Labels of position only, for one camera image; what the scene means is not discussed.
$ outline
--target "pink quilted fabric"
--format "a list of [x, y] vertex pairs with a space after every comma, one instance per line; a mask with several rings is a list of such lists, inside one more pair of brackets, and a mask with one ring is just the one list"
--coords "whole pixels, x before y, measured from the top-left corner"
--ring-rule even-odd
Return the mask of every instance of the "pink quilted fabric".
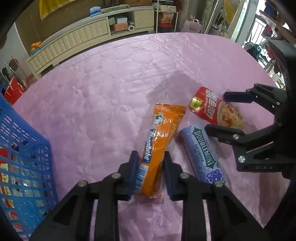
[[[231, 40], [203, 34], [166, 33], [122, 39], [90, 49], [35, 83], [14, 105], [49, 139], [59, 198], [79, 181], [96, 182], [117, 171], [132, 150], [144, 149], [155, 103], [186, 106], [179, 130], [205, 120], [188, 105], [201, 86], [222, 96], [254, 83], [274, 85], [260, 65]], [[233, 104], [244, 116], [244, 131], [273, 123], [259, 105]], [[237, 172], [231, 146], [212, 139], [227, 186], [265, 225], [288, 182], [280, 174]], [[177, 135], [168, 147], [173, 160], [193, 173]], [[121, 240], [177, 241], [182, 202], [134, 196], [119, 202]]]

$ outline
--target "blue plastic basket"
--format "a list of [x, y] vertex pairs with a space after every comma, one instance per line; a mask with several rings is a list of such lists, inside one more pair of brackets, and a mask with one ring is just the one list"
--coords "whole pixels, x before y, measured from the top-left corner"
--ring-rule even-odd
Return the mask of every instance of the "blue plastic basket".
[[51, 146], [0, 94], [0, 206], [23, 240], [58, 202]]

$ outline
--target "doublemint gum container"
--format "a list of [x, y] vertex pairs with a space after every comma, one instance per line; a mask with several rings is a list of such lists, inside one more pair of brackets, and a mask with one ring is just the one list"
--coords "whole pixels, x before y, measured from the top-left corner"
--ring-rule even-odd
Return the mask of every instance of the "doublemint gum container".
[[225, 183], [225, 177], [218, 163], [218, 156], [203, 126], [199, 123], [180, 131], [180, 136], [199, 181]]

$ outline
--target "white plastic bag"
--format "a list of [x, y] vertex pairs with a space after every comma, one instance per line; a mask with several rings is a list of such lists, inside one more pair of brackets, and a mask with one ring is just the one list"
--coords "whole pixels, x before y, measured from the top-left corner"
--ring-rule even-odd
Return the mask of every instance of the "white plastic bag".
[[195, 18], [190, 16], [191, 20], [185, 20], [181, 27], [182, 33], [200, 33], [202, 24]]

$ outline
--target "grape illustration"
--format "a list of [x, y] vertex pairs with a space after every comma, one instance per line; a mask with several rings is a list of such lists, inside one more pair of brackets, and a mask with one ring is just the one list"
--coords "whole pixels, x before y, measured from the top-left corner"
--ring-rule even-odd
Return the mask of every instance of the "grape illustration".
[[210, 180], [211, 183], [215, 181], [221, 181], [222, 173], [219, 169], [216, 169], [215, 171], [208, 172], [206, 174], [206, 177]]

